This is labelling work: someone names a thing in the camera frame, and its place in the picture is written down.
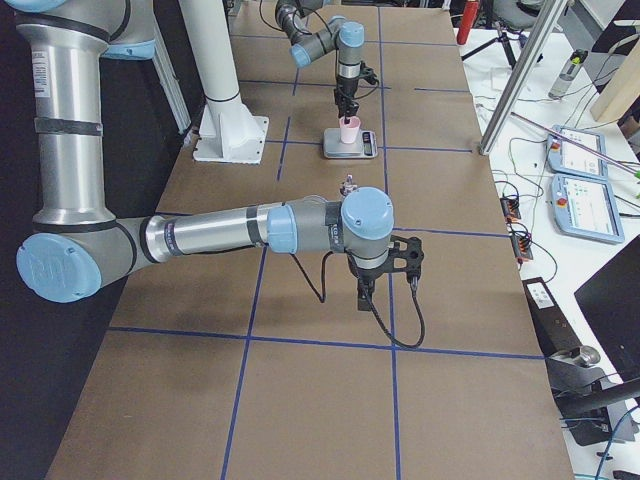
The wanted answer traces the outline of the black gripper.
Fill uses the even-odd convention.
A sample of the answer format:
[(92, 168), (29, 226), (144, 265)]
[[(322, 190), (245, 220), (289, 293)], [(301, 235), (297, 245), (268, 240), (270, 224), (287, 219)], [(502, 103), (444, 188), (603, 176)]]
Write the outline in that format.
[(358, 77), (347, 78), (341, 75), (336, 77), (334, 100), (340, 113), (340, 122), (342, 124), (348, 124), (350, 116), (355, 117), (358, 113), (359, 103), (355, 99), (358, 84)]
[(348, 255), (349, 270), (357, 280), (358, 311), (373, 310), (372, 304), (376, 280), (383, 274), (392, 273), (394, 271), (393, 263), (394, 260), (388, 257), (381, 265), (372, 269), (366, 269), (357, 264), (356, 257), (354, 255)]

